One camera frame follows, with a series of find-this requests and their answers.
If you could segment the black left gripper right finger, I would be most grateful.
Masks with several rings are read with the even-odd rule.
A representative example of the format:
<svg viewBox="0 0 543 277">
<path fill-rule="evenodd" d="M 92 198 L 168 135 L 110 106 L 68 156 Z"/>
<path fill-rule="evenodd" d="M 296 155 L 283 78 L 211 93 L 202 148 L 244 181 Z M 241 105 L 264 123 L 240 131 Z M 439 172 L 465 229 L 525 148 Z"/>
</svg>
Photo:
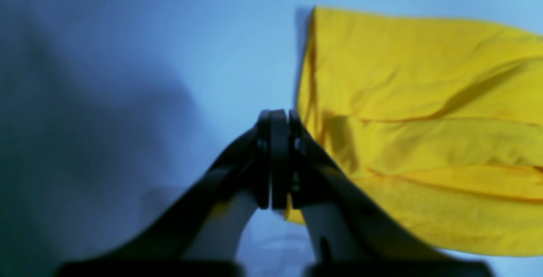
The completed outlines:
<svg viewBox="0 0 543 277">
<path fill-rule="evenodd" d="M 299 209 L 316 264 L 306 277 L 491 277 L 487 265 L 450 258 L 406 231 L 357 188 L 301 124 L 270 113 L 270 204 Z"/>
</svg>

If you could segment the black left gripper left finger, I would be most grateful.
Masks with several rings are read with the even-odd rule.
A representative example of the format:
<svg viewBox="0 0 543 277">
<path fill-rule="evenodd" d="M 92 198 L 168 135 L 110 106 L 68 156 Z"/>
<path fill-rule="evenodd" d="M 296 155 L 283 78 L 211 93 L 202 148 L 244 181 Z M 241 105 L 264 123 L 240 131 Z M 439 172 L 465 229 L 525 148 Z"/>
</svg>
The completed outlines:
<svg viewBox="0 0 543 277">
<path fill-rule="evenodd" d="M 244 277 L 244 228 L 269 205 L 269 110 L 157 221 L 120 248 L 68 262 L 58 277 Z"/>
</svg>

